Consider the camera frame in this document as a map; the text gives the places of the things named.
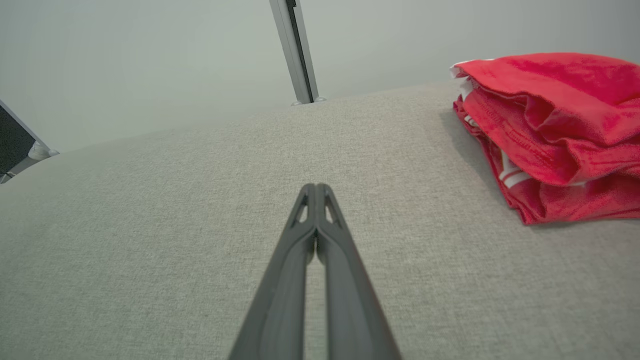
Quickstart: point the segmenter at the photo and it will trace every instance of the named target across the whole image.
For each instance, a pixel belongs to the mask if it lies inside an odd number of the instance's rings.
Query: red cloth
[[[640,217],[640,67],[583,54],[455,65],[454,109],[525,224]]]

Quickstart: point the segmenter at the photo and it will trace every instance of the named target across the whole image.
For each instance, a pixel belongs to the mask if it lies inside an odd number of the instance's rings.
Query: folded garment
[[[640,66],[575,53],[454,65],[470,76],[465,110],[522,170],[570,185],[640,178]]]
[[[452,67],[454,109],[525,224],[640,217],[640,67],[533,54]]]

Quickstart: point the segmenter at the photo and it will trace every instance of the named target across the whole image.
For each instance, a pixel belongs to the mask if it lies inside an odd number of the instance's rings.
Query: stack of folded clothes
[[[640,217],[640,66],[530,54],[451,67],[453,107],[525,224]]]

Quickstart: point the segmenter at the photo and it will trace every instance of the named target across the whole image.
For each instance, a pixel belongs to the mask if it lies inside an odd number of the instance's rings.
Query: gray fabric surface
[[[526,227],[457,83],[45,160],[0,186],[0,359],[224,359],[300,187],[332,186],[405,359],[640,358],[640,222]],[[323,267],[307,359],[326,358]]]

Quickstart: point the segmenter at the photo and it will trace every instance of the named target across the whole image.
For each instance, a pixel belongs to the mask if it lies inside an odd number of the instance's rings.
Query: red fabric
[[[474,91],[454,109],[525,224],[640,217],[640,67],[583,54],[456,66]]]

